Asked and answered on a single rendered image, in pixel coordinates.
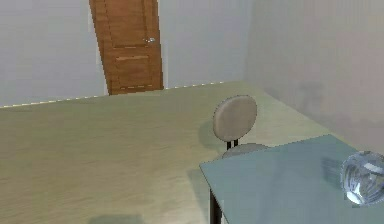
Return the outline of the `grey-blue glass dining table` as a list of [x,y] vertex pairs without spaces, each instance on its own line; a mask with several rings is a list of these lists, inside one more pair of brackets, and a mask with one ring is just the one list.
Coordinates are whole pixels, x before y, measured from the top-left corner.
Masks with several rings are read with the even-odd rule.
[[384,203],[344,197],[340,170],[356,149],[332,135],[200,165],[228,224],[384,224]]

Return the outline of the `beige round-backed chair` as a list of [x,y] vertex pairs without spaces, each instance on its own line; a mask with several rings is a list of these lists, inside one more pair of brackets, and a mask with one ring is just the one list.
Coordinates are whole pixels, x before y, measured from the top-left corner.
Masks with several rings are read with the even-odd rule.
[[240,144],[239,139],[249,133],[257,118],[256,101],[249,95],[236,95],[222,101],[213,115],[213,133],[226,143],[222,158],[229,158],[267,149],[257,143]]

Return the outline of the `brown wooden room door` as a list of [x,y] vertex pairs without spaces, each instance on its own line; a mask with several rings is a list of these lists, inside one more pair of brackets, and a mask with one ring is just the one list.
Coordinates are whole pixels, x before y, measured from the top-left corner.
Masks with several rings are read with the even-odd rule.
[[[161,90],[158,0],[89,0],[110,95]],[[143,39],[155,38],[147,43]]]

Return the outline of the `clear glass bowl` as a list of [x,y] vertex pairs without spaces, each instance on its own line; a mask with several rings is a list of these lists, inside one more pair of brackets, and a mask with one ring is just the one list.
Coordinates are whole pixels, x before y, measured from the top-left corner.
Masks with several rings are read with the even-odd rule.
[[384,201],[384,155],[359,151],[349,156],[340,172],[344,196],[357,206]]

